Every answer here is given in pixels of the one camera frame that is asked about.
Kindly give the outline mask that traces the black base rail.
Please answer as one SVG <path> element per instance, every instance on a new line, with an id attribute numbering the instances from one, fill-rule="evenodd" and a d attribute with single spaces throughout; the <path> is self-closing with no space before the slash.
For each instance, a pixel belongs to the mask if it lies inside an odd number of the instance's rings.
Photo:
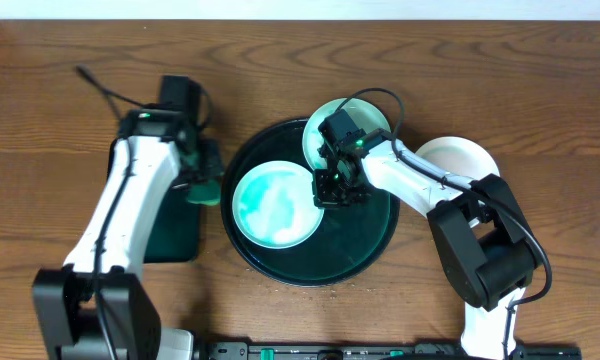
<path id="1" fill-rule="evenodd" d="M 481 359 L 457 342 L 419 342 L 407 345 L 275 344 L 207 342 L 196 346 L 193 360 L 401 360 Z"/>

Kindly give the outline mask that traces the rectangular dark green tray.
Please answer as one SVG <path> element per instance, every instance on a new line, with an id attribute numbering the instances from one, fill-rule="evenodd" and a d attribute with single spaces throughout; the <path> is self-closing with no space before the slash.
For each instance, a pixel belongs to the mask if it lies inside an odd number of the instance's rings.
<path id="1" fill-rule="evenodd" d="M 123 212 L 110 226 L 134 241 L 125 252 L 141 263 L 187 262 L 198 254 L 200 206 L 189 199 L 192 187 L 178 178 L 181 161 L 173 143 L 157 137 L 130 138 L 132 175 L 122 196 Z"/>

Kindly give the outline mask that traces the round dark green tray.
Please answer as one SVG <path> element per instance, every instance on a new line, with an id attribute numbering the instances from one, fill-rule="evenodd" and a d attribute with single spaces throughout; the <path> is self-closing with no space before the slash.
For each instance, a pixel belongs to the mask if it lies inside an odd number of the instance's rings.
<path id="1" fill-rule="evenodd" d="M 397 197 L 375 190 L 363 204 L 328 209 L 307 240 L 280 250 L 249 241 L 232 214 L 232 197 L 238 182 L 252 168 L 275 160 L 309 167 L 302 151 L 306 123 L 305 119 L 284 121 L 244 143 L 225 172 L 220 209 L 232 245 L 260 273 L 293 286 L 327 286 L 356 276 L 380 257 L 399 220 Z"/>

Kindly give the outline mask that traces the white plate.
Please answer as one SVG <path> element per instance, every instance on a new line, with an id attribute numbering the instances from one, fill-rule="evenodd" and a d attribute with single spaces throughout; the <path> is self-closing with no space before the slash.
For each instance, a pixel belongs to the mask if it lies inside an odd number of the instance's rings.
<path id="1" fill-rule="evenodd" d="M 493 157 L 479 144 L 462 137 L 445 136 L 430 140 L 415 154 L 448 172 L 476 180 L 489 174 L 500 175 Z"/>

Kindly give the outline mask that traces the light green back plate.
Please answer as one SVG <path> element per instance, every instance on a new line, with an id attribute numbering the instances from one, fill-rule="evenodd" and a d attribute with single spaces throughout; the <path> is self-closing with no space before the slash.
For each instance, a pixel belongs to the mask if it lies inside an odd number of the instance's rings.
<path id="1" fill-rule="evenodd" d="M 326 160 L 319 155 L 319 149 L 324 144 L 324 139 L 318 127 L 326 117 L 335 112 L 343 101 L 344 98 L 338 98 L 322 105 L 309 117 L 304 127 L 302 150 L 311 170 L 325 169 L 327 167 Z M 344 105 L 343 109 L 352 118 L 354 123 L 366 133 L 370 133 L 376 128 L 390 130 L 389 122 L 383 113 L 367 101 L 352 99 Z"/>

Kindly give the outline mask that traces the light green front plate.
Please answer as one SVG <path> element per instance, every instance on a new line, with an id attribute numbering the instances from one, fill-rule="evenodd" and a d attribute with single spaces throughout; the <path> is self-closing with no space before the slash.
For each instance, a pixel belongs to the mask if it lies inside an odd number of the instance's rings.
<path id="1" fill-rule="evenodd" d="M 231 198 L 231 214 L 251 243 L 281 250 L 297 246 L 318 229 L 324 210 L 314 204 L 313 176 L 290 161 L 269 161 L 249 170 Z"/>

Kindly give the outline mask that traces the green sponge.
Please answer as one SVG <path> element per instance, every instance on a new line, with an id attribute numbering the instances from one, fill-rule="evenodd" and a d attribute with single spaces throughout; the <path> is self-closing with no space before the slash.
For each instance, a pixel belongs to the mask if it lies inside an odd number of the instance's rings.
<path id="1" fill-rule="evenodd" d="M 191 204 L 215 206 L 221 200 L 221 185 L 216 179 L 192 183 L 187 192 L 186 201 Z"/>

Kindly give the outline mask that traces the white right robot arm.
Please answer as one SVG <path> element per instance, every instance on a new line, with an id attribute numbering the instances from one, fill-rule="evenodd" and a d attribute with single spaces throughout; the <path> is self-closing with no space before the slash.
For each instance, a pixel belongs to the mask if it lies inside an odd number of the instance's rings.
<path id="1" fill-rule="evenodd" d="M 319 205 L 359 202 L 385 191 L 427 219 L 445 276 L 465 303 L 461 347 L 471 356 L 508 359 L 525 290 L 547 256 L 491 156 L 463 138 L 445 138 L 439 162 L 413 152 L 389 131 L 307 130 L 305 158 Z"/>

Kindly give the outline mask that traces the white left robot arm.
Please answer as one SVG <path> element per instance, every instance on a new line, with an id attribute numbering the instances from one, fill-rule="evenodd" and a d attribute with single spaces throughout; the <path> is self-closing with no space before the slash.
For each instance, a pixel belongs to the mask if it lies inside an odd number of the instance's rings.
<path id="1" fill-rule="evenodd" d="M 220 201 L 218 171 L 188 110 L 136 109 L 120 123 L 107 181 L 91 220 L 59 269 L 41 269 L 33 303 L 51 359 L 191 359 L 194 335 L 163 327 L 141 278 L 167 193 Z"/>

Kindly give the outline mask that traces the light green plate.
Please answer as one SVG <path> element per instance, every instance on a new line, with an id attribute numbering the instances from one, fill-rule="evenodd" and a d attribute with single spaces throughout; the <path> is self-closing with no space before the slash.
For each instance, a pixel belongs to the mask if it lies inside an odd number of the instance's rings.
<path id="1" fill-rule="evenodd" d="M 322 105 L 309 117 L 304 127 L 302 150 L 311 170 L 325 169 L 327 167 L 326 160 L 319 155 L 319 149 L 324 144 L 324 139 L 318 127 L 326 117 L 335 112 L 343 101 L 344 98 L 338 98 Z M 344 105 L 343 109 L 352 118 L 354 123 L 366 133 L 370 133 L 376 128 L 390 130 L 389 122 L 383 113 L 367 101 L 352 99 Z"/>
<path id="2" fill-rule="evenodd" d="M 290 161 L 269 161 L 249 170 L 231 198 L 231 214 L 251 243 L 281 250 L 297 246 L 318 229 L 324 210 L 314 204 L 313 176 Z"/>

